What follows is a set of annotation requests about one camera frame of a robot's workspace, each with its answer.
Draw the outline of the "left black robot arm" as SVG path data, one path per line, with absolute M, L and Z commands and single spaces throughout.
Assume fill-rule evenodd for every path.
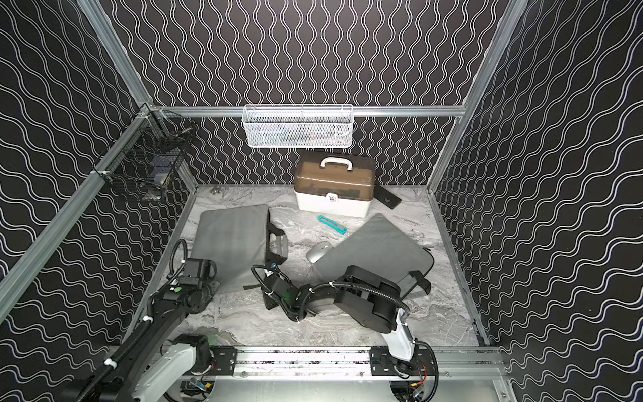
M 137 383 L 168 336 L 185 318 L 209 305 L 217 286 L 216 264 L 188 257 L 183 238 L 172 248 L 172 257 L 178 249 L 183 251 L 181 265 L 170 266 L 167 282 L 148 299 L 142 321 L 91 376 L 68 383 L 62 401 L 134 401 Z

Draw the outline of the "grey laptop bag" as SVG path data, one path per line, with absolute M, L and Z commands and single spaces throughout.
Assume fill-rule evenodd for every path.
M 284 263 L 288 239 L 266 205 L 207 210 L 199 217 L 191 256 L 213 261 L 218 292 L 234 293 L 258 284 L 252 266 Z
M 435 258 L 427 248 L 382 214 L 375 214 L 313 263 L 325 281 L 340 277 L 349 266 L 358 266 L 396 284 L 405 301 L 430 295 L 432 284 L 427 276 L 434 265 Z

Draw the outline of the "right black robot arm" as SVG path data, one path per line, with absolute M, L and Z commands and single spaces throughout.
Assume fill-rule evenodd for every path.
M 348 266 L 335 280 L 300 287 L 274 262 L 252 266 L 251 274 L 263 293 L 266 309 L 280 308 L 295 323 L 335 307 L 361 327 L 380 334 L 386 349 L 371 358 L 373 375 L 406 379 L 438 373 L 432 348 L 411 333 L 407 323 L 410 308 L 393 282 L 358 266 Z

